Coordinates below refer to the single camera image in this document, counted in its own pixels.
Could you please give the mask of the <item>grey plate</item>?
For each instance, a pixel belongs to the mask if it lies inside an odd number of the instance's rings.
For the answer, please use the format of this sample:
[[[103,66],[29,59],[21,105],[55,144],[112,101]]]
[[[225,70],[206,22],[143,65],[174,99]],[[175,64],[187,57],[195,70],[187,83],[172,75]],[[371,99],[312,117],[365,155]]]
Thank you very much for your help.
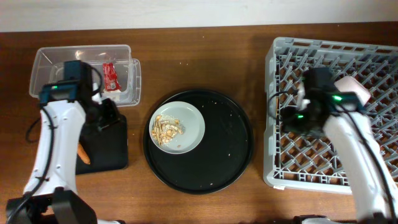
[[[177,135],[170,143],[158,146],[150,134],[155,117],[158,114],[173,116],[180,120],[183,134]],[[173,101],[158,107],[149,120],[150,140],[157,148],[169,154],[185,154],[199,145],[205,134],[205,120],[199,110],[186,102]]]

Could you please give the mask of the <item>food scraps pile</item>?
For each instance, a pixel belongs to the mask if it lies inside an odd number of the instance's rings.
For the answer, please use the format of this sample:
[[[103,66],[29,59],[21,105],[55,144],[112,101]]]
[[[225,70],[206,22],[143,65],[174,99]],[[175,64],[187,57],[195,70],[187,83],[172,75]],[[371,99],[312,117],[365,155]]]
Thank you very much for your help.
[[[170,143],[177,135],[182,135],[183,128],[179,119],[158,114],[155,117],[150,134],[158,146],[163,146]]]

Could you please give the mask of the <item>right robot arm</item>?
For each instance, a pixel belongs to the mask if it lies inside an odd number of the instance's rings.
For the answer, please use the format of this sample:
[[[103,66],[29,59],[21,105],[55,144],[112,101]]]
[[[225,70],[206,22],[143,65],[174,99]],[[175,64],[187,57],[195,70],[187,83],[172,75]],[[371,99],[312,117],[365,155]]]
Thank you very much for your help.
[[[323,134],[340,157],[360,223],[397,223],[397,186],[364,109],[370,92],[355,78],[334,80],[329,68],[303,73],[296,106],[281,109],[282,130]]]

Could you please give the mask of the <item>red snack wrapper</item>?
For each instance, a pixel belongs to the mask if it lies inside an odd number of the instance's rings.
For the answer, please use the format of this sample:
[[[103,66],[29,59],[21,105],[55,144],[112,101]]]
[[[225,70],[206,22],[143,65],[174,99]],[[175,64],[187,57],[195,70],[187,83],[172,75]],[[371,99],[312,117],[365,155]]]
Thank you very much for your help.
[[[118,91],[121,86],[118,82],[118,75],[116,73],[113,63],[104,63],[102,65],[104,73],[104,86],[106,91]]]

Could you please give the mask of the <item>orange carrot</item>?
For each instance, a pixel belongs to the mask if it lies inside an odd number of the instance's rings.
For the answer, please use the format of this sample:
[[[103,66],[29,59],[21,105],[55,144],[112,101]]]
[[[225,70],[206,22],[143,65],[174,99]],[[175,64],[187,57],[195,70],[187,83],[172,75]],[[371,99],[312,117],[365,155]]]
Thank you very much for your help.
[[[77,154],[84,164],[91,164],[90,158],[81,144],[78,144]]]

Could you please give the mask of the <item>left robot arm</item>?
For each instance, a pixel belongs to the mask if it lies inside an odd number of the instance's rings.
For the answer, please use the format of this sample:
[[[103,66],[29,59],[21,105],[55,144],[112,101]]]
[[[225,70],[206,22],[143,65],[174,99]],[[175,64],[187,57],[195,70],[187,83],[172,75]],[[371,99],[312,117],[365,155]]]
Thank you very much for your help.
[[[81,138],[115,138],[126,118],[115,102],[101,97],[97,69],[81,60],[64,63],[63,80],[42,87],[41,131],[35,164],[22,197],[10,199],[7,223],[101,223],[76,190]]]

